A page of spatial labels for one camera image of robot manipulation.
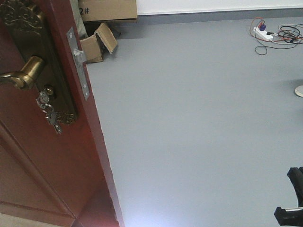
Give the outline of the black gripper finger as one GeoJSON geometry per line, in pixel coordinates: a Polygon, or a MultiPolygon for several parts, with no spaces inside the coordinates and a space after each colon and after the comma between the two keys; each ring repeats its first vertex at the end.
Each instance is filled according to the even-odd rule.
{"type": "Polygon", "coordinates": [[[303,225],[303,208],[283,209],[277,207],[274,216],[280,226],[302,226],[303,225]]]}
{"type": "Polygon", "coordinates": [[[298,206],[303,205],[303,167],[291,167],[287,173],[297,196],[298,206]]]}

